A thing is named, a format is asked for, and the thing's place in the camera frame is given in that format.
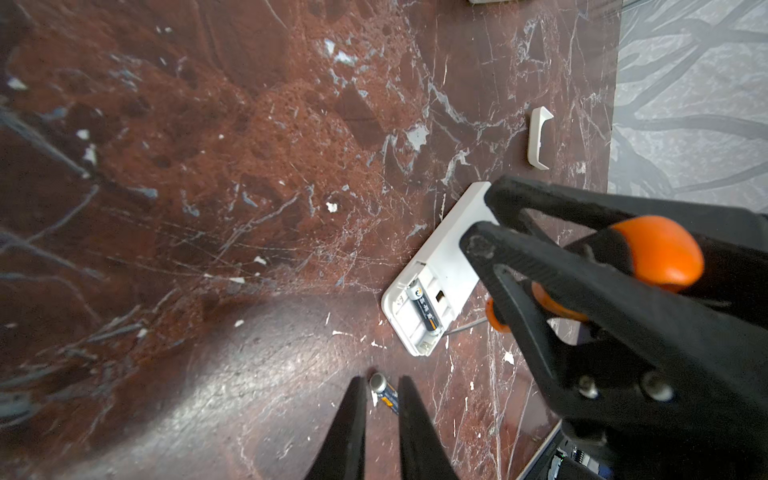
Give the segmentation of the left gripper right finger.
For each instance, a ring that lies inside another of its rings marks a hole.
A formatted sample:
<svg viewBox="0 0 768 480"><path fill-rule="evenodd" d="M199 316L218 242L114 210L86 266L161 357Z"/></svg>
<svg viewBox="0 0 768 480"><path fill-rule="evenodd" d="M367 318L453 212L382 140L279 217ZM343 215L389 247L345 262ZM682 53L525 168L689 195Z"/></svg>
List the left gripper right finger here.
<svg viewBox="0 0 768 480"><path fill-rule="evenodd" d="M411 377L399 379L398 399L401 478L458 480Z"/></svg>

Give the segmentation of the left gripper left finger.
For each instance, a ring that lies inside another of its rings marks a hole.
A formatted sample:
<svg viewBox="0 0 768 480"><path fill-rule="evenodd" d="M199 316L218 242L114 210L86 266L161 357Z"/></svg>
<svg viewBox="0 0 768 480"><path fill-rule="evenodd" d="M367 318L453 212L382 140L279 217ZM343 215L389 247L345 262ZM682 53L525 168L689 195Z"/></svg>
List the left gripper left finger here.
<svg viewBox="0 0 768 480"><path fill-rule="evenodd" d="M355 376L306 475L307 480L364 478L367 400L368 384L363 377Z"/></svg>

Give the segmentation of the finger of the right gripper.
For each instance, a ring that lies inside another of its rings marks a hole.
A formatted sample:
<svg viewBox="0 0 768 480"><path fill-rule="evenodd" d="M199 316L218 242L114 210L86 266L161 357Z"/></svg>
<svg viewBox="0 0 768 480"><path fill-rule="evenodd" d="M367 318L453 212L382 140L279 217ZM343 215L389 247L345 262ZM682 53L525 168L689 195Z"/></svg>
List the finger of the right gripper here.
<svg viewBox="0 0 768 480"><path fill-rule="evenodd" d="M610 432L763 432L767 324L646 285L550 241L489 222L460 247L511 329L550 407ZM539 283L584 323L536 318Z"/></svg>
<svg viewBox="0 0 768 480"><path fill-rule="evenodd" d="M504 176L485 203L503 226L547 241L529 213L538 211L592 229L640 216L683 226L699 244L705 270L678 293L760 327L767 324L767 217L739 207L597 193Z"/></svg>

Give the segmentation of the AA battery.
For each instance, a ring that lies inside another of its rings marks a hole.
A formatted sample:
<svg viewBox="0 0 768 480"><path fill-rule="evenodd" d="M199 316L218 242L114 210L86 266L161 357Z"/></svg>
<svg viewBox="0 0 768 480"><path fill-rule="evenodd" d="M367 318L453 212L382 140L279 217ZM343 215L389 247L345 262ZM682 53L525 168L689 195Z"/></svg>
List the AA battery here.
<svg viewBox="0 0 768 480"><path fill-rule="evenodd" d="M395 415L399 414L398 393L382 373L371 375L369 387L375 398L374 402L383 402Z"/></svg>

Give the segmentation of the white remote control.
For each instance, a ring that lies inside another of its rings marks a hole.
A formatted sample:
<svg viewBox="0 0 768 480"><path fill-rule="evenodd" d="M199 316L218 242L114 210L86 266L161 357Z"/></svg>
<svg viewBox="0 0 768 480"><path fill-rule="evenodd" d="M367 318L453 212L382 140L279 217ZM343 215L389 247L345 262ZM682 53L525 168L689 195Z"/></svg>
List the white remote control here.
<svg viewBox="0 0 768 480"><path fill-rule="evenodd" d="M475 223L494 222L484 196L489 182L471 184L415 256L385 290L381 309L406 351L429 356L460 316L479 278L462 253L461 237ZM406 289L418 278L434 306L441 328L428 332Z"/></svg>

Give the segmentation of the white battery cover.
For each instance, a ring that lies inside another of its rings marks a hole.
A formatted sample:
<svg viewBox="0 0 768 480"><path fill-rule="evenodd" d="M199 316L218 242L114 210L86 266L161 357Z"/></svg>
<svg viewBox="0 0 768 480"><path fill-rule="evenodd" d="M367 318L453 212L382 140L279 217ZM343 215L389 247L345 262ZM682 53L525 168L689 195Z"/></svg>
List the white battery cover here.
<svg viewBox="0 0 768 480"><path fill-rule="evenodd" d="M530 115L527 160L531 167L548 171L549 167L541 161L542 134L545 123L554 115L544 106L532 110Z"/></svg>

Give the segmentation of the battery in remote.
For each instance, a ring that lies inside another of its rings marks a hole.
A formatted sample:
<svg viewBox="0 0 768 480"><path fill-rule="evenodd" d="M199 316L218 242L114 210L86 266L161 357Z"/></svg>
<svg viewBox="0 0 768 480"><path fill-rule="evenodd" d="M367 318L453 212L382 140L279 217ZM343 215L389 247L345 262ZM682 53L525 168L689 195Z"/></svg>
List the battery in remote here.
<svg viewBox="0 0 768 480"><path fill-rule="evenodd" d="M415 305L417 313L428 332L435 332L441 328L439 316L430 301L426 290L418 278L414 279L407 287L406 294Z"/></svg>

